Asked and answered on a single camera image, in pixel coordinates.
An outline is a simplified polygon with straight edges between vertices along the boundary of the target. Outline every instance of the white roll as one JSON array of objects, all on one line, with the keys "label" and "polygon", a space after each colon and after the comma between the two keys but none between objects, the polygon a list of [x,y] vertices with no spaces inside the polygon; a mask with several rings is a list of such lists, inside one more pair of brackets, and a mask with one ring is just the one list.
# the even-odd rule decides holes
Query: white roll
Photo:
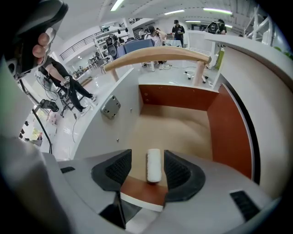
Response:
[{"label": "white roll", "polygon": [[149,149],[147,151],[147,181],[156,183],[161,179],[161,152],[159,149]]}]

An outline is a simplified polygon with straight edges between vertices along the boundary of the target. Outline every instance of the metal bracket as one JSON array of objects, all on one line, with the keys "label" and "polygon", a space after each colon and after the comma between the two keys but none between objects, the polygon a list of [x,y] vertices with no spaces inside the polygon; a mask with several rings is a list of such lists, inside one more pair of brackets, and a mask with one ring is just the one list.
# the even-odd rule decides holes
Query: metal bracket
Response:
[{"label": "metal bracket", "polygon": [[118,99],[114,95],[111,95],[101,108],[101,112],[103,115],[107,116],[107,118],[114,119],[120,107],[121,104]]}]

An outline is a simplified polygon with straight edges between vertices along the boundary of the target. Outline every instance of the shoe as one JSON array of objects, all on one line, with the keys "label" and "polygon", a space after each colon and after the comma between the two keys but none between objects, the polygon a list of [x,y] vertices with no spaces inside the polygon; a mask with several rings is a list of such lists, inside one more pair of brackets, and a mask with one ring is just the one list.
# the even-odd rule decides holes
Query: shoe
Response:
[{"label": "shoe", "polygon": [[85,107],[85,108],[83,108],[83,110],[82,110],[82,112],[79,112],[80,113],[80,115],[81,116],[84,116],[87,112],[88,112],[88,110],[90,109],[90,107],[89,106],[87,106],[87,107]]},{"label": "shoe", "polygon": [[92,94],[91,100],[95,101],[97,99],[97,96],[95,96],[94,94]]}]

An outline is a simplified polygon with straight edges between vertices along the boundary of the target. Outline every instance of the wooden handle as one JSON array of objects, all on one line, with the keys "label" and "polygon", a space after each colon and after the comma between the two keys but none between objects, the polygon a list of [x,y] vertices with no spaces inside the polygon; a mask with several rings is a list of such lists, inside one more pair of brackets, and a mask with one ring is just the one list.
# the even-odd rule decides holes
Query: wooden handle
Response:
[{"label": "wooden handle", "polygon": [[148,47],[128,53],[114,60],[113,62],[107,64],[104,68],[105,71],[111,71],[113,69],[120,68],[130,64],[168,60],[202,61],[205,64],[209,64],[211,61],[211,57],[179,47]]}]

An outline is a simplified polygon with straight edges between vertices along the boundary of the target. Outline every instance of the fluorescent light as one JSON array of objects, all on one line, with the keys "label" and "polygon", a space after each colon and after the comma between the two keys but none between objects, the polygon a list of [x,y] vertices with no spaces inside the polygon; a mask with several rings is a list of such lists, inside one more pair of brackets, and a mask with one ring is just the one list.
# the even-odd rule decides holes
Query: fluorescent light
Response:
[{"label": "fluorescent light", "polygon": [[164,13],[164,15],[169,15],[169,14],[178,13],[178,12],[183,12],[183,11],[184,11],[184,10],[172,11],[172,12]]},{"label": "fluorescent light", "polygon": [[231,11],[220,10],[220,9],[214,9],[214,8],[204,8],[203,10],[204,10],[204,11],[214,11],[214,12],[224,13],[224,14],[228,14],[228,15],[233,14]]},{"label": "fluorescent light", "polygon": [[115,2],[114,6],[112,7],[111,11],[115,11],[117,10],[117,8],[120,6],[120,4],[123,2],[124,0],[117,0],[117,2]]}]

